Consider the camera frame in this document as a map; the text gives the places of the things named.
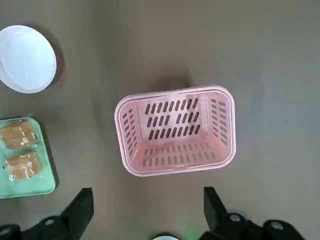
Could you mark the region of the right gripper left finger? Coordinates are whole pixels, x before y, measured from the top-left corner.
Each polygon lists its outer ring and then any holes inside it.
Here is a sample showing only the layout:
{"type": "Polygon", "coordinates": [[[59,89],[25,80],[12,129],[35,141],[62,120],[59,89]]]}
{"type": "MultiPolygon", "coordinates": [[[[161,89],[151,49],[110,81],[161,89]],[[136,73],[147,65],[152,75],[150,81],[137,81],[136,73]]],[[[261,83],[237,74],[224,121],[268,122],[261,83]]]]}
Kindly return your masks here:
{"type": "Polygon", "coordinates": [[[21,230],[17,224],[0,226],[2,240],[79,240],[94,215],[91,187],[80,190],[59,215],[44,218],[33,227],[21,230]]]}

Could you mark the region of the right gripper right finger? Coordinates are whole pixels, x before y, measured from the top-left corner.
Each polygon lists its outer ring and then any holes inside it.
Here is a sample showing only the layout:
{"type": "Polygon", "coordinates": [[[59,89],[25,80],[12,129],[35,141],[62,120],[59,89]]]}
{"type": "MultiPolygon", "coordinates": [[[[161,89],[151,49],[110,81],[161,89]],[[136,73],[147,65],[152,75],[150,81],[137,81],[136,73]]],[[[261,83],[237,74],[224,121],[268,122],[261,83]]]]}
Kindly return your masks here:
{"type": "Polygon", "coordinates": [[[229,212],[214,187],[203,188],[203,210],[209,230],[201,240],[304,240],[288,222],[269,219],[262,226],[239,213],[229,212]]]}

